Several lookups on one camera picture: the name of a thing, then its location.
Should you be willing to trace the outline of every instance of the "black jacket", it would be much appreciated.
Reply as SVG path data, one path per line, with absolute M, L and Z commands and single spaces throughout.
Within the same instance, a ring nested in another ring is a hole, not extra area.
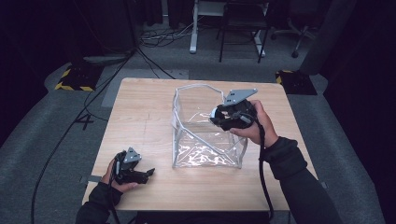
M 342 223 L 326 190 L 306 169 L 306 161 L 297 147 L 297 141 L 279 137 L 271 147 L 265 149 L 263 158 L 279 180 L 297 223 Z M 121 195 L 121 192 L 113 189 L 114 204 L 120 201 Z M 109 216 L 107 202 L 107 185 L 99 183 L 93 189 L 89 201 L 79 209 L 76 223 L 106 223 Z

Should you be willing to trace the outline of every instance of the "black cable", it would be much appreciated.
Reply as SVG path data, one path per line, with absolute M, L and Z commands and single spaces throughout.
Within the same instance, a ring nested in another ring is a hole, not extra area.
M 114 162 L 113 162 L 113 167 L 111 168 L 111 173 L 110 173 L 110 179 L 108 180 L 108 185 L 107 185 L 107 195 L 108 195 L 108 204 L 110 205 L 110 211 L 116 220 L 117 224 L 120 224 L 119 216 L 117 216 L 116 208 L 114 206 L 114 201 L 113 201 L 113 189 L 111 188 L 111 184 L 114 181 L 114 173 L 115 169 L 117 167 L 117 162 L 119 162 L 119 158 L 116 157 Z
M 171 33 L 166 33 L 168 29 L 163 30 L 163 32 L 160 35 L 157 35 L 156 31 L 148 31 L 149 33 L 153 32 L 154 35 L 149 35 L 145 37 L 145 34 L 142 34 L 140 37 L 140 41 L 143 46 L 148 47 L 148 48 L 156 48 L 156 47 L 165 47 L 167 45 L 172 44 L 175 40 L 179 40 L 183 38 L 186 35 L 191 35 L 191 34 L 183 34 L 185 31 L 190 30 L 192 27 L 192 24 L 184 27 L 183 29 L 179 30 L 174 30 Z M 157 43 L 147 43 L 148 40 L 157 40 Z M 169 40 L 168 43 L 165 43 L 161 45 L 161 43 L 165 40 Z
M 110 84 L 110 82 L 111 82 L 111 80 L 112 80 L 113 78 L 114 78 L 114 75 L 111 76 L 111 77 L 109 77 L 108 79 L 106 79 L 103 83 L 99 84 L 99 85 L 96 87 L 96 89 L 98 89 L 98 88 L 100 88 L 101 86 L 103 86 L 103 85 L 106 84 L 106 85 L 104 86 L 104 88 L 105 88 L 106 86 L 108 86 L 108 84 Z M 91 92 L 88 94 L 88 96 L 85 98 L 85 101 L 84 101 L 85 110 L 87 111 L 88 114 L 90 114 L 91 116 L 93 116 L 93 117 L 95 117 L 95 118 L 97 118 L 97 119 L 101 119 L 101 120 L 103 120 L 103 121 L 108 121 L 108 119 L 103 119 L 103 118 L 97 117 L 96 115 L 94 115 L 93 113 L 91 113 L 91 111 L 88 109 L 87 101 L 88 101 L 88 99 L 90 98 L 91 94 L 92 94 L 92 91 L 91 91 Z
M 155 66 L 157 66 L 161 71 L 163 71 L 166 75 L 168 75 L 170 78 L 172 79 L 176 79 L 175 77 L 173 77 L 172 75 L 170 75 L 169 73 L 167 73 L 165 70 L 163 70 L 158 64 L 156 64 L 154 61 L 152 61 L 143 51 L 141 48 L 137 48 L 138 52 L 140 55 L 142 55 L 143 58 L 146 58 L 147 60 L 149 60 L 151 63 L 154 63 Z
M 146 64 L 148 64 L 149 68 L 151 69 L 152 73 L 154 73 L 154 75 L 155 75 L 157 78 L 160 78 L 160 77 L 158 76 L 158 74 L 155 73 L 154 69 L 153 69 L 152 66 L 151 66 L 151 63 L 148 62 L 148 60 L 145 58 L 145 56 L 143 56 L 143 54 L 141 54 L 139 51 L 138 51 L 137 53 L 140 54 L 140 56 L 142 56 L 143 60 L 145 60 Z
M 116 70 L 115 74 L 112 76 L 112 78 L 110 79 L 110 81 L 117 75 L 117 73 L 121 70 L 121 68 L 129 61 L 129 59 L 132 57 L 132 55 L 130 55 Z M 35 182 L 35 190 L 33 192 L 33 196 L 32 196 L 32 204 L 31 204 L 31 211 L 30 211 L 30 220 L 31 220 L 31 224 L 35 223 L 35 196 L 37 195 L 37 191 L 38 191 L 38 186 L 40 185 L 40 181 L 50 163 L 50 160 L 52 159 L 53 155 L 55 154 L 56 150 L 59 148 L 60 144 L 62 143 L 62 141 L 65 139 L 65 137 L 67 136 L 67 134 L 69 133 L 70 129 L 73 127 L 73 125 L 76 123 L 76 121 L 79 119 L 79 117 L 81 116 L 81 114 L 86 110 L 86 108 L 103 92 L 105 88 L 102 88 L 89 102 L 87 105 L 84 106 L 84 108 L 81 109 L 81 111 L 78 113 L 78 115 L 76 116 L 76 118 L 73 120 L 73 122 L 69 125 L 69 127 L 66 129 L 66 131 L 64 132 L 64 134 L 62 135 L 61 139 L 58 141 L 58 143 L 56 144 L 55 148 L 51 151 L 51 153 L 49 154 L 49 157 L 47 158 L 46 163 L 44 164 L 43 169 L 41 170 L 41 173 L 37 179 L 37 181 Z
M 274 207 L 272 205 L 271 198 L 270 198 L 270 195 L 268 193 L 267 186 L 265 184 L 264 170 L 263 170 L 263 164 L 264 164 L 263 153 L 264 153 L 264 150 L 265 150 L 265 147 L 264 147 L 265 130 L 264 130 L 264 128 L 262 127 L 262 125 L 259 123 L 259 121 L 257 119 L 255 119 L 255 121 L 256 121 L 257 125 L 259 126 L 260 139 L 261 139 L 261 143 L 260 143 L 260 157 L 259 157 L 260 181 L 262 182 L 262 190 L 264 191 L 265 199 L 267 200 L 268 206 L 270 208 L 270 220 L 271 220 L 274 217 Z
M 136 220 L 136 216 L 134 216 L 127 224 L 132 224 Z

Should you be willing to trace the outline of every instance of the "person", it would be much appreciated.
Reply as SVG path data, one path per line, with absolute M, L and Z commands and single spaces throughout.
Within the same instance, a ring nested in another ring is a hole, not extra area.
M 275 179 L 279 180 L 295 221 L 304 224 L 343 223 L 326 190 L 306 169 L 307 163 L 297 147 L 297 141 L 278 136 L 262 103 L 258 100 L 250 102 L 254 105 L 258 121 L 265 130 L 264 160 L 270 164 Z M 246 129 L 232 128 L 230 132 L 247 137 L 255 144 L 262 143 L 257 123 Z M 110 208 L 107 202 L 107 184 L 112 162 L 101 182 L 93 189 L 89 201 L 78 210 L 76 223 L 106 223 Z M 117 204 L 123 192 L 136 186 L 136 183 L 119 185 L 113 181 L 113 203 Z M 203 218 L 205 217 L 200 217 L 199 223 L 209 223 L 202 221 Z

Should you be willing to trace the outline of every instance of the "clear plastic box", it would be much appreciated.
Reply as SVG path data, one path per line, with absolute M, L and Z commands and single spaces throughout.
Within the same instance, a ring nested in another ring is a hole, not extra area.
M 242 168 L 248 140 L 224 132 L 209 120 L 224 94 L 206 84 L 176 89 L 173 102 L 173 167 Z

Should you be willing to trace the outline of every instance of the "wooden table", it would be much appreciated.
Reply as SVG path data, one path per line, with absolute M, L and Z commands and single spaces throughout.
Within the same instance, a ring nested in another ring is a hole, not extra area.
M 259 146 L 249 142 L 242 169 L 230 167 L 172 167 L 172 107 L 176 88 L 205 83 L 224 92 L 258 89 L 249 98 L 259 99 L 276 132 L 296 139 L 316 175 L 304 140 L 278 84 L 201 80 L 125 78 L 114 104 L 92 175 L 103 175 L 114 156 L 133 147 L 142 155 L 137 171 L 155 168 L 146 185 L 122 196 L 119 210 L 140 211 L 263 211 L 269 210 L 259 178 Z M 264 175 L 275 210 L 289 210 L 279 183 L 265 162 Z M 96 183 L 90 182 L 83 202 Z

